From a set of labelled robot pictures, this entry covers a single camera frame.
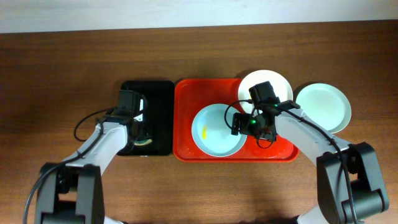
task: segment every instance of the wooden surface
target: wooden surface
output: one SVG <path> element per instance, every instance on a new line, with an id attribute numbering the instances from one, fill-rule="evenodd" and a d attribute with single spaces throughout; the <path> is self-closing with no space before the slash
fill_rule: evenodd
<path id="1" fill-rule="evenodd" d="M 350 100 L 337 135 L 377 152 L 398 220 L 398 21 L 0 35 L 0 217 L 20 223 L 40 167 L 80 143 L 73 127 L 116 104 L 125 80 L 243 77 L 269 69 L 293 89 L 329 83 Z M 79 132 L 87 137 L 93 123 Z M 103 176 L 106 214 L 130 223 L 238 223 L 293 217 L 317 203 L 315 167 L 187 164 L 169 157 L 116 157 Z M 30 221 L 34 211 L 30 210 Z"/>

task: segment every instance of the white plate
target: white plate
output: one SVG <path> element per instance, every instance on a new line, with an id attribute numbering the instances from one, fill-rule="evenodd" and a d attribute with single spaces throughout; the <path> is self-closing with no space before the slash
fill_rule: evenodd
<path id="1" fill-rule="evenodd" d="M 203 108 L 192 123 L 192 137 L 195 144 L 211 156 L 224 157 L 238 152 L 246 142 L 246 135 L 234 136 L 224 121 L 228 105 L 214 104 Z M 228 110 L 226 119 L 229 125 L 239 111 L 233 107 Z"/>
<path id="2" fill-rule="evenodd" d="M 337 133 L 351 119 L 351 106 L 347 97 L 336 87 L 317 83 L 305 87 L 297 95 L 296 103 L 314 122 Z"/>
<path id="3" fill-rule="evenodd" d="M 293 90 L 288 81 L 280 74 L 270 70 L 258 70 L 250 73 L 242 80 L 239 85 L 238 99 L 251 99 L 249 89 L 254 85 L 269 81 L 274 88 L 275 95 L 279 97 L 281 102 L 293 100 Z M 246 113 L 251 113 L 253 105 L 241 102 L 242 109 Z"/>

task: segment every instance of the white background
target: white background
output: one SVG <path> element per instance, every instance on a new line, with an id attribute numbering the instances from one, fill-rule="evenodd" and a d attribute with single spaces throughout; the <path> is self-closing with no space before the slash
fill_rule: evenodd
<path id="1" fill-rule="evenodd" d="M 0 0 L 0 32 L 398 19 L 398 0 Z"/>

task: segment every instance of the wood grain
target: wood grain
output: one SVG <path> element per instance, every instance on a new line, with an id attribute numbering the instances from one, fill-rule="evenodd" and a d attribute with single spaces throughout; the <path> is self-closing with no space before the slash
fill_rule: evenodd
<path id="1" fill-rule="evenodd" d="M 398 21 L 0 35 L 1 222 L 21 222 L 42 164 L 79 147 L 74 125 L 115 105 L 123 81 L 258 69 L 279 72 L 293 89 L 323 82 L 345 93 L 353 116 L 338 136 L 376 149 L 391 202 L 367 223 L 396 223 Z M 92 129 L 87 122 L 79 135 Z M 130 223 L 253 222 L 317 203 L 315 167 L 303 155 L 288 164 L 116 157 L 103 187 L 106 214 Z"/>

